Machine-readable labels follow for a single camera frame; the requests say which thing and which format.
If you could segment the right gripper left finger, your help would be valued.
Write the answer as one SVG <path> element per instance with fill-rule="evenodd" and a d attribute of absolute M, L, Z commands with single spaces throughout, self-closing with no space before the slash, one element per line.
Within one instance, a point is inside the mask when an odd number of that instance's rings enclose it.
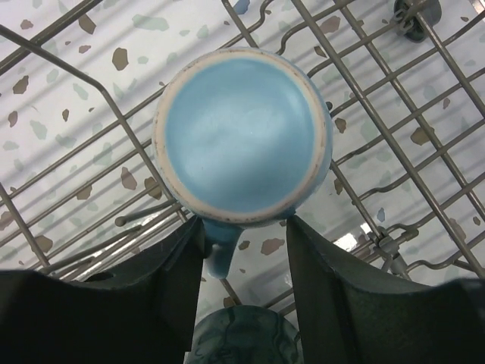
<path fill-rule="evenodd" d="M 204 229 L 191 218 L 84 282 L 1 273 L 3 363 L 181 363 L 190 351 Z"/>

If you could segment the light blue ceramic mug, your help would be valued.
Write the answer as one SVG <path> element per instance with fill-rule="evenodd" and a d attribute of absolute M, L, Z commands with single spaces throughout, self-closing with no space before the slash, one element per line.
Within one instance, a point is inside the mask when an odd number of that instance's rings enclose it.
<path fill-rule="evenodd" d="M 152 148 L 168 191 L 202 220 L 208 273 L 224 279 L 245 229 L 287 219 L 323 183 L 333 128 L 303 71 L 235 47 L 198 57 L 169 82 Z"/>

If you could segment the dark green mug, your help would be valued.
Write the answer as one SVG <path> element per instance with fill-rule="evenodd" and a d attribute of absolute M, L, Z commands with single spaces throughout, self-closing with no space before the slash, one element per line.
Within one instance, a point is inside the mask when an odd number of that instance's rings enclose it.
<path fill-rule="evenodd" d="M 187 363 L 303 363 L 299 331 L 281 314 L 259 306 L 232 306 L 194 328 Z"/>

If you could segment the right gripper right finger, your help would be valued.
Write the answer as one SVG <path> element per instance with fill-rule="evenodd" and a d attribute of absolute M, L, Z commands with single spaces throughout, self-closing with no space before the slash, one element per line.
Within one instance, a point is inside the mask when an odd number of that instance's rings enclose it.
<path fill-rule="evenodd" d="M 307 363 L 482 363 L 484 282 L 429 287 L 381 271 L 301 218 L 286 242 Z"/>

